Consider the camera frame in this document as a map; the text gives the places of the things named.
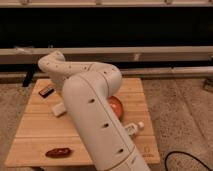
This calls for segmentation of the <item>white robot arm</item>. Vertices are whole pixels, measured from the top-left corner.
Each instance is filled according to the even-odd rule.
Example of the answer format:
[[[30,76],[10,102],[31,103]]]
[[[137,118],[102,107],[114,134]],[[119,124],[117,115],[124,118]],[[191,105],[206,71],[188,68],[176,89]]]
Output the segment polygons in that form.
[[[122,83],[120,70],[100,62],[67,61],[54,51],[38,61],[61,94],[67,113],[98,171],[150,171],[108,103]]]

